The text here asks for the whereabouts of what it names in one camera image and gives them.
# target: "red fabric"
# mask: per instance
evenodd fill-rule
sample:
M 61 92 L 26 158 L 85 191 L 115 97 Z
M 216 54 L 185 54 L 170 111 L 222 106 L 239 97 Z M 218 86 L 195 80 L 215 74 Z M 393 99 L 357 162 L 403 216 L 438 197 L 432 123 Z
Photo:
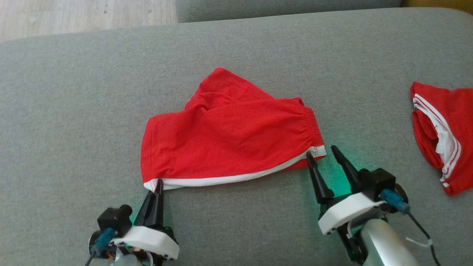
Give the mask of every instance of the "red fabric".
M 473 187 L 473 89 L 448 89 L 436 88 L 414 82 L 411 87 L 411 98 L 420 95 L 437 110 L 450 128 L 454 138 L 459 143 L 460 149 L 455 153 L 459 155 L 454 167 L 450 168 L 444 176 L 449 174 L 443 182 L 447 183 L 445 191 L 448 195 L 456 195 Z M 431 119 L 420 110 L 412 113 L 414 135 L 422 154 L 435 168 L 442 169 L 442 162 L 436 146 L 438 143 L 437 131 Z
M 183 111 L 148 121 L 141 174 L 143 183 L 165 178 L 165 186 L 166 178 L 237 176 L 274 168 L 323 144 L 314 113 L 301 99 L 275 99 L 217 68 Z

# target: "gray fabric surface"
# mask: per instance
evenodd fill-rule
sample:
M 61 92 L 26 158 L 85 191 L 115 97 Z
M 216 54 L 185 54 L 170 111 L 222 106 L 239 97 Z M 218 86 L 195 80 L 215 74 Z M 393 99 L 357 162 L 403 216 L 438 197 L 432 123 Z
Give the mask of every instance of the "gray fabric surface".
M 176 0 L 177 20 L 198 22 L 323 11 L 396 8 L 400 0 Z
M 378 9 L 142 27 L 0 44 L 0 257 L 3 266 L 82 265 L 107 207 L 138 210 L 147 120 L 183 109 L 225 67 L 275 97 L 313 108 L 326 145 L 383 167 L 409 195 L 443 266 L 473 260 L 473 191 L 448 197 L 412 134 L 409 88 L 473 87 L 473 17 Z M 320 170 L 348 191 L 331 154 Z M 180 243 L 166 265 L 345 266 L 317 226 L 305 170 L 166 192 Z M 407 217 L 402 237 L 423 241 Z M 422 265 L 428 250 L 409 244 Z M 107 265 L 95 260 L 93 266 Z

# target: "clothing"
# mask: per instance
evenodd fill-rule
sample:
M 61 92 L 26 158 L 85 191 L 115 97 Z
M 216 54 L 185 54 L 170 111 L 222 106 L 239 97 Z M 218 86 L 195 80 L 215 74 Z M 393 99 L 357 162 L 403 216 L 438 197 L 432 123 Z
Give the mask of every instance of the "clothing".
M 446 193 L 473 187 L 473 89 L 440 89 L 414 82 L 411 98 L 414 136 L 435 168 Z
M 300 98 L 275 99 L 217 68 L 183 111 L 152 117 L 141 145 L 144 186 L 211 186 L 307 167 L 326 155 L 313 111 Z

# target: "red cloth with white stripes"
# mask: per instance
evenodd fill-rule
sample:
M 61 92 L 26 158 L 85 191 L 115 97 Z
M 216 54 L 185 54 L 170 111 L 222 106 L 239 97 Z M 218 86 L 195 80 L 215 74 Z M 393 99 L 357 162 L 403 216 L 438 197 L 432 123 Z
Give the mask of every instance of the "red cloth with white stripes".
M 211 73 L 183 111 L 152 117 L 141 145 L 144 186 L 211 186 L 304 168 L 326 155 L 313 111 L 275 99 L 223 69 Z
M 436 88 L 414 82 L 411 98 L 414 136 L 435 168 L 446 193 L 473 187 L 473 89 Z

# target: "black cable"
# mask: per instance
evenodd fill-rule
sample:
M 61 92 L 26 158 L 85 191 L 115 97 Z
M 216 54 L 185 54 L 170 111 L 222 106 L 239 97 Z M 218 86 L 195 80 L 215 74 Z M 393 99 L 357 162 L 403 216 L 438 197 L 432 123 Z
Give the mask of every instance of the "black cable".
M 92 254 L 90 254 L 90 257 L 89 257 L 89 260 L 88 260 L 87 263 L 86 263 L 86 266 L 89 266 L 90 262 L 91 262 L 92 259 L 95 257 L 95 254 L 96 254 L 95 251 L 93 251 Z
M 427 233 L 427 231 L 425 231 L 425 229 L 420 225 L 420 223 L 414 218 L 411 211 L 407 210 L 407 215 L 415 223 L 415 225 L 417 225 L 417 227 L 422 231 L 422 233 L 424 233 L 427 239 L 430 240 L 430 235 Z M 435 255 L 434 245 L 432 245 L 431 243 L 430 243 L 430 251 L 432 252 L 432 258 L 434 259 L 435 264 L 437 264 L 437 266 L 440 266 L 437 256 Z

